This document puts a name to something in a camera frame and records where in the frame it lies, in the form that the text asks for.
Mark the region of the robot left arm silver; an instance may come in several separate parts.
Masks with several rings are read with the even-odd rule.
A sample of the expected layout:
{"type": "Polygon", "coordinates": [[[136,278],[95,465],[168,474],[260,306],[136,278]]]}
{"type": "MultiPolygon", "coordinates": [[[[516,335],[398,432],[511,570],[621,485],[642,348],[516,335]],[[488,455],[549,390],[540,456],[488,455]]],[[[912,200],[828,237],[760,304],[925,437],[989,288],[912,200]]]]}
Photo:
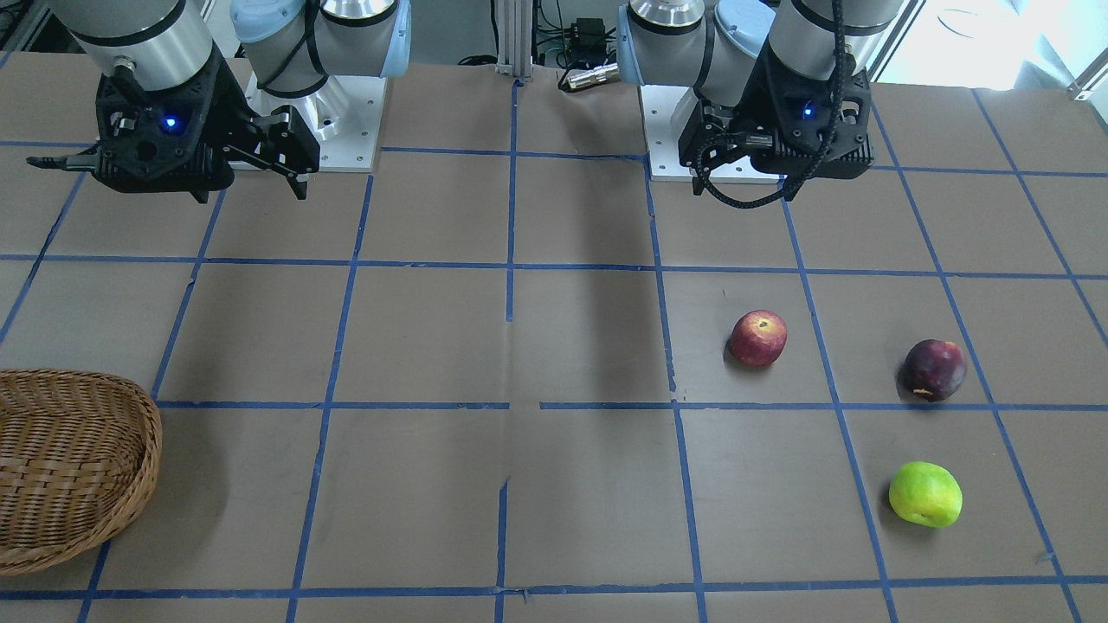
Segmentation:
{"type": "Polygon", "coordinates": [[[899,1],[844,1],[842,106],[834,111],[830,1],[630,1],[616,29],[622,82],[640,88],[653,177],[773,183],[815,161],[815,177],[854,180],[874,161],[869,64],[899,1]]]}

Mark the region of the robot right arm silver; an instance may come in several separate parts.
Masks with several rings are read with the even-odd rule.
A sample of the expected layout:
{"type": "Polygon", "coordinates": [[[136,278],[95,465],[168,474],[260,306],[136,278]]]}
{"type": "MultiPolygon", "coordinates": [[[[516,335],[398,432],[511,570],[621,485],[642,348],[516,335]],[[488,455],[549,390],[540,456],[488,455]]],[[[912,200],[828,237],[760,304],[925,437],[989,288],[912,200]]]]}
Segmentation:
{"type": "Polygon", "coordinates": [[[320,173],[375,168],[384,91],[410,64],[408,1],[51,1],[100,71],[96,139],[29,157],[126,194],[229,188],[238,170],[307,197],[320,173]]]}

